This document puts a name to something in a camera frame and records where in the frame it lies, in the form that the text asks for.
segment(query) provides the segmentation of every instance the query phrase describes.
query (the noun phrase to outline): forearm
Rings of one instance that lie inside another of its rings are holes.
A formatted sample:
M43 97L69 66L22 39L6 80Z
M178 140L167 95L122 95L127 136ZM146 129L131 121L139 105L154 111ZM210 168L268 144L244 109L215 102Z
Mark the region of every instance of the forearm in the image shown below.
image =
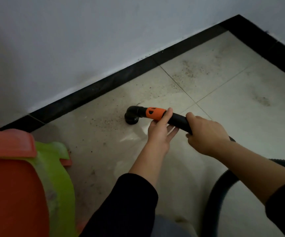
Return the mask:
M155 187L164 155L163 150L147 142L129 173L140 175Z
M263 204L285 185L285 167L238 143L223 141L216 150L212 157L228 167Z

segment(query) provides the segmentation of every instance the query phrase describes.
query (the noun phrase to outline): person's right arm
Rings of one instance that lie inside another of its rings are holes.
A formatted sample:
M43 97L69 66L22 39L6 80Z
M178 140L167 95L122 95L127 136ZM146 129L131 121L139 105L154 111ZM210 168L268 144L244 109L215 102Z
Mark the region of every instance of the person's right arm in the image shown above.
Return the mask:
M281 205L278 206L280 213L272 209L266 211L285 234L285 203L281 203L285 202L285 167L230 141L223 126L217 122L194 116L191 112L186 118L193 132L186 136L194 149L228 167L266 205L266 209L268 205L271 208Z

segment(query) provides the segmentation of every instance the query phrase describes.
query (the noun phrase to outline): person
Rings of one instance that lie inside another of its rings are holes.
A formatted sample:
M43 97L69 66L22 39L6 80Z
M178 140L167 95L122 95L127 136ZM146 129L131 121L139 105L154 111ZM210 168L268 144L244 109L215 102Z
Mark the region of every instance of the person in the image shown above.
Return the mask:
M181 228L155 217L155 189L162 161L178 128L167 126L169 108L159 122L152 121L148 141L128 173L120 176L109 196L88 221L85 236L189 236ZM217 122L186 115L193 135L188 143L199 153L228 167L265 205L267 217L285 235L285 168L236 142Z

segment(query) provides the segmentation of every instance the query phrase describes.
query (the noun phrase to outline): vacuum cleaner hose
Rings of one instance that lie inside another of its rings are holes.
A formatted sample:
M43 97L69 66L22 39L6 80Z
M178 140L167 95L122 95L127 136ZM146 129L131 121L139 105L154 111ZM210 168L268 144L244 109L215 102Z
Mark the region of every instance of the vacuum cleaner hose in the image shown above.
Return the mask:
M285 167L284 159L271 159L275 163ZM206 204L201 237L217 237L218 220L224 198L228 190L238 181L239 179L230 170L227 170L215 183L208 202Z

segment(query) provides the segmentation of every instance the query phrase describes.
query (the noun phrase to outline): black baseboard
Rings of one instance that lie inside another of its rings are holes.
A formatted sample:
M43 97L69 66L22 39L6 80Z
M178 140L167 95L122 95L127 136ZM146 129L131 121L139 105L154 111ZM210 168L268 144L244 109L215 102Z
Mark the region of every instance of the black baseboard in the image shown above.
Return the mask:
M285 72L285 46L252 22L237 15L3 126L0 131L10 128L34 131L227 30Z

